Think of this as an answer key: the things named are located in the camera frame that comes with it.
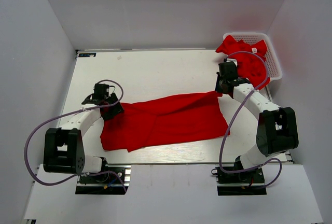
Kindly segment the red t shirt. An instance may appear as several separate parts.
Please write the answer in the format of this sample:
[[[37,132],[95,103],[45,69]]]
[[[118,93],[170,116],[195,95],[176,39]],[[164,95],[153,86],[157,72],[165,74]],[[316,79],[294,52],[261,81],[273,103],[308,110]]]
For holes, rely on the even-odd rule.
[[[104,122],[104,150],[128,152],[150,146],[203,141],[223,136],[228,124],[214,91],[123,103],[124,112]]]

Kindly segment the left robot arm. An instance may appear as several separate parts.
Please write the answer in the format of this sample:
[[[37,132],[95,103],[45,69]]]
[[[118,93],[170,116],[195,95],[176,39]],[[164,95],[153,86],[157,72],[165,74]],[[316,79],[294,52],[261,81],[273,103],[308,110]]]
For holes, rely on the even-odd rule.
[[[96,83],[94,92],[82,102],[81,112],[58,128],[49,128],[45,134],[43,167],[49,173],[91,173],[104,182],[109,178],[109,168],[102,157],[88,156],[84,152],[83,136],[98,121],[109,121],[124,109],[111,85]]]

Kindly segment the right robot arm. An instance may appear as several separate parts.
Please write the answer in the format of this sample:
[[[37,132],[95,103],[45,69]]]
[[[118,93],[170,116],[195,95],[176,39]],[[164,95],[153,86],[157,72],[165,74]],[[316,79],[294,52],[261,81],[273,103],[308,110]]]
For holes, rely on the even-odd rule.
[[[240,77],[235,62],[225,61],[218,67],[216,91],[240,103],[228,125],[232,126],[243,107],[258,121],[255,145],[237,157],[232,170],[219,166],[223,174],[234,174],[237,180],[245,182],[253,176],[253,171],[298,147],[296,115],[291,107],[280,107],[269,101],[247,78]]]

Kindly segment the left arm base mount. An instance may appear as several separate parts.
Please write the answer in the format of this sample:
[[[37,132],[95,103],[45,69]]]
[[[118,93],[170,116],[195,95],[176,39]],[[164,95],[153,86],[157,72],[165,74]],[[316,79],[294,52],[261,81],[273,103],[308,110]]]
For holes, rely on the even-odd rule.
[[[128,190],[131,177],[130,165],[110,165],[105,166],[105,173],[97,176],[81,176],[76,184],[76,195],[125,195],[122,185]]]

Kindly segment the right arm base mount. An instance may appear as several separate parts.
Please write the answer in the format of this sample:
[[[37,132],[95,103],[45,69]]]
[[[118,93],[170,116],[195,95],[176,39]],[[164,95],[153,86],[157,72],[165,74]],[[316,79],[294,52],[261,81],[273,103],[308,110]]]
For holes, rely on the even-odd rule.
[[[216,177],[218,196],[266,195],[262,169],[237,174],[223,172],[220,167],[211,170]]]

